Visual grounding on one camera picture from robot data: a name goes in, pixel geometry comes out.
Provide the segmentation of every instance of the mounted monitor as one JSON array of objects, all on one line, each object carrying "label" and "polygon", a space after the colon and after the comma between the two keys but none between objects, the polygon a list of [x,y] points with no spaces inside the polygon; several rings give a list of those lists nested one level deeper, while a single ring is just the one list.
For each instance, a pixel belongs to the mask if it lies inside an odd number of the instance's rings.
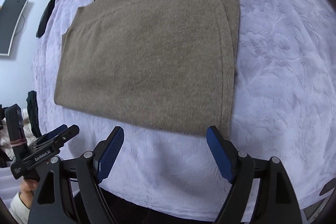
[{"label": "mounted monitor", "polygon": [[15,30],[28,0],[5,0],[0,9],[0,55],[9,56]]}]

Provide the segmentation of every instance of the wall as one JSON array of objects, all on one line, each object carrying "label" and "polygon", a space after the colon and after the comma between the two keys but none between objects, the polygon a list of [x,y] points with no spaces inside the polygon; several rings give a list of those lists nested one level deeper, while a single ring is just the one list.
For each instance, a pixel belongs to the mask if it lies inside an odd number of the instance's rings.
[{"label": "wall", "polygon": [[17,103],[26,108],[27,93],[32,89],[32,62],[35,53],[35,37],[43,11],[50,0],[29,0],[16,29],[9,57],[0,56],[0,104]]}]

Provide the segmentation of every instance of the person's arm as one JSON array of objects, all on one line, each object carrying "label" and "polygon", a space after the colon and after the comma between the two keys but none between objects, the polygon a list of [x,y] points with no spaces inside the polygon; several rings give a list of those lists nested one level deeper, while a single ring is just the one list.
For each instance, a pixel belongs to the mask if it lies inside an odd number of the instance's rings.
[{"label": "person's arm", "polygon": [[30,207],[34,198],[32,191],[36,190],[37,186],[38,182],[34,180],[23,180],[20,185],[21,192],[15,195],[10,204],[9,211],[19,224],[28,223]]}]

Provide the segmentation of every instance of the beige fabric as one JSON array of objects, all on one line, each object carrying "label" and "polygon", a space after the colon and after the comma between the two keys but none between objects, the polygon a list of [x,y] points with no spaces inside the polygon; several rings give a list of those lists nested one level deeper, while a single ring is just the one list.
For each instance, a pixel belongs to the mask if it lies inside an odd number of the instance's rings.
[{"label": "beige fabric", "polygon": [[113,120],[229,137],[239,0],[96,0],[62,37],[55,103]]}]

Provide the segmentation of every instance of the human hand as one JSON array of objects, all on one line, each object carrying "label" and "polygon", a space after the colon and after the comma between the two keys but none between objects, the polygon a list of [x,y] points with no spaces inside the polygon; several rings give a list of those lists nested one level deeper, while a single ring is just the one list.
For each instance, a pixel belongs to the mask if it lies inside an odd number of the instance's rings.
[{"label": "human hand", "polygon": [[32,179],[24,179],[20,184],[21,194],[20,200],[28,209],[32,206],[32,201],[34,198],[34,194],[32,191],[37,189],[39,183]]}]

